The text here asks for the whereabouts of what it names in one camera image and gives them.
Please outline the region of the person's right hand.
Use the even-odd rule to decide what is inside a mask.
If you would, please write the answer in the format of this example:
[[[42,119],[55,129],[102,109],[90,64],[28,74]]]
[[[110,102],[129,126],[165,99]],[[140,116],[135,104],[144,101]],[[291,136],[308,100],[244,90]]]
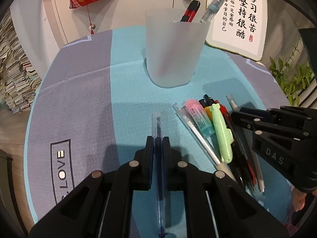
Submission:
[[[307,193],[301,192],[298,189],[294,188],[292,191],[292,205],[295,212],[302,210],[305,206]]]

